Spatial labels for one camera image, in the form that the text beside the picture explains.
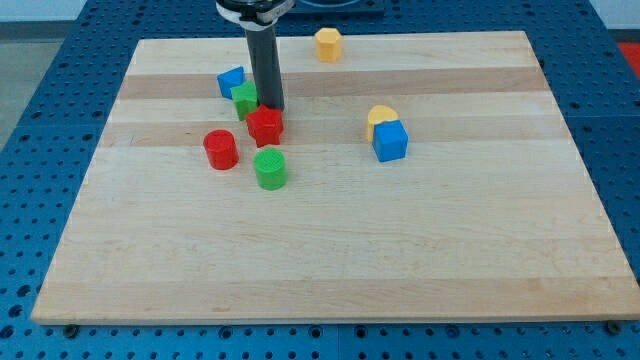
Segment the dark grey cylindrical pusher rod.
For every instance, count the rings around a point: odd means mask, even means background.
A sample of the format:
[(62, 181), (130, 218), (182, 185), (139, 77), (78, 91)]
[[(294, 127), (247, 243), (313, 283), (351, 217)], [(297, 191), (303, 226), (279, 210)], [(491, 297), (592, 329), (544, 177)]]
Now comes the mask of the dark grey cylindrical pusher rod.
[(275, 26), (261, 31), (246, 30), (245, 33), (259, 104), (283, 110), (284, 92)]

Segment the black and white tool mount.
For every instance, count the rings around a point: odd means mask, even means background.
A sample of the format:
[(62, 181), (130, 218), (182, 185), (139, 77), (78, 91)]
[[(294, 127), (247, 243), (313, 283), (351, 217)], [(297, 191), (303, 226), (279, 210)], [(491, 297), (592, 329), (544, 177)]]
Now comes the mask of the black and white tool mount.
[(244, 30), (263, 31), (294, 7), (294, 0), (216, 0), (218, 13)]

